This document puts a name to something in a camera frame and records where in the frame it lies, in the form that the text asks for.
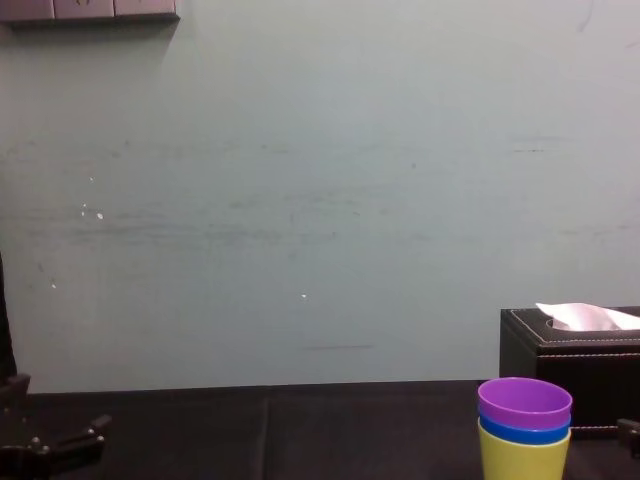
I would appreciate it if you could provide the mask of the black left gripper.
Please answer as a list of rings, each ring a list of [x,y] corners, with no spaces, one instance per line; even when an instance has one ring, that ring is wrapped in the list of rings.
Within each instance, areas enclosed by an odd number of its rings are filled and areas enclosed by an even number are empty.
[[[23,404],[30,381],[29,375],[18,374],[1,384],[1,478],[50,479],[99,463],[112,425],[110,415],[56,438],[51,447],[23,447],[29,442]]]

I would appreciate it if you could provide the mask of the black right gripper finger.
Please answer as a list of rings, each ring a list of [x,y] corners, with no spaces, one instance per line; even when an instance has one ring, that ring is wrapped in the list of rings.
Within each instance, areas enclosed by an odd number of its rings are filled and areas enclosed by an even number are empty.
[[[626,448],[633,459],[640,458],[640,422],[631,419],[617,420],[619,444]]]

